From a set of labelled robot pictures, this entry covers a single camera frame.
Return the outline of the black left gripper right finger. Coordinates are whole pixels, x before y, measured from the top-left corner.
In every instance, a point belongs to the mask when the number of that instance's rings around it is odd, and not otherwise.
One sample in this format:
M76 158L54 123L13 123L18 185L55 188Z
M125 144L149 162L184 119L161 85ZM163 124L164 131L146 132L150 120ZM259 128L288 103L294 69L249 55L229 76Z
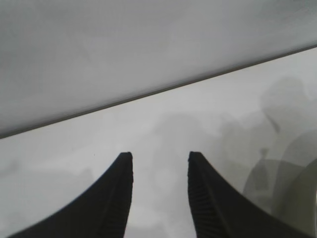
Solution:
M314 238L317 162L260 160L238 191L200 152L188 159L188 199L199 238Z

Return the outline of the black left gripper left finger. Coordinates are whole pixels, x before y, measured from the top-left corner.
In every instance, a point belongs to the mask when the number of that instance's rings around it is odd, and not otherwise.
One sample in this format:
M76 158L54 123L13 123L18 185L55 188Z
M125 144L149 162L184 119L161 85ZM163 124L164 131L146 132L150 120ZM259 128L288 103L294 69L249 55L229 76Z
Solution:
M81 195L14 238L122 238L132 201L133 157L123 152Z

